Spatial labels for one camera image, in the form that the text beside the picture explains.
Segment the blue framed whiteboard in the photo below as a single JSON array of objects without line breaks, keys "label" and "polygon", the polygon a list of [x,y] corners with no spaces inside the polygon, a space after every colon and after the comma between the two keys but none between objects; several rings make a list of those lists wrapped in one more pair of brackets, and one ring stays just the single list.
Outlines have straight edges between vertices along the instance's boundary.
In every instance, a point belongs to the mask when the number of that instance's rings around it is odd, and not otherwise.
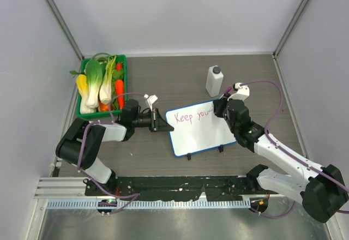
[{"label": "blue framed whiteboard", "polygon": [[168,110],[165,119],[175,157],[184,157],[236,143],[224,119],[214,115],[213,102],[205,101]]}]

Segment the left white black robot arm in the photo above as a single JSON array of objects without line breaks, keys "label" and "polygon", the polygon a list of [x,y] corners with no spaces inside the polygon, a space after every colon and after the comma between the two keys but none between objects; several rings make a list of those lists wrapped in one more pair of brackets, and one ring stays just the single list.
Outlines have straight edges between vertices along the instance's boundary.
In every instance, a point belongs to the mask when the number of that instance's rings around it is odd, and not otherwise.
[{"label": "left white black robot arm", "polygon": [[136,128],[148,128],[151,132],[174,131],[157,108],[148,106],[141,111],[139,102],[129,99],[117,120],[111,123],[76,118],[58,143],[56,156],[84,173],[103,195],[112,195],[117,189],[117,176],[98,158],[100,146],[103,142],[128,141]]}]

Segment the white marker pink cap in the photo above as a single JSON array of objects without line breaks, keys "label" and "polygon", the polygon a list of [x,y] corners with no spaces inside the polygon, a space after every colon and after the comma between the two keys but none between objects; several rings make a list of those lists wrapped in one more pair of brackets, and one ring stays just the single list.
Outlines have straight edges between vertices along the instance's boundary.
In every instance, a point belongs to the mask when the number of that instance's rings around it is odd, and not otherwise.
[{"label": "white marker pink cap", "polygon": [[224,109],[226,108],[226,104],[227,104],[227,100],[230,97],[230,91],[231,91],[232,87],[229,87],[224,93],[223,95],[219,98],[222,99],[224,101]]}]

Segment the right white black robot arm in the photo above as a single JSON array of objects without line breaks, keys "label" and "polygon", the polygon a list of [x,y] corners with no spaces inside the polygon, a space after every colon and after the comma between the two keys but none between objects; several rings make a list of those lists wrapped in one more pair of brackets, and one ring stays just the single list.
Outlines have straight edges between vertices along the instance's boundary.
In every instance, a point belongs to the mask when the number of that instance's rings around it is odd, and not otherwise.
[{"label": "right white black robot arm", "polygon": [[279,174],[264,165],[249,173],[246,187],[257,194],[269,190],[300,203],[318,222],[326,223],[348,202],[348,188],[340,170],[324,167],[289,149],[263,126],[251,120],[242,100],[222,96],[213,101],[214,114],[227,123],[242,147],[269,159],[287,174]]}]

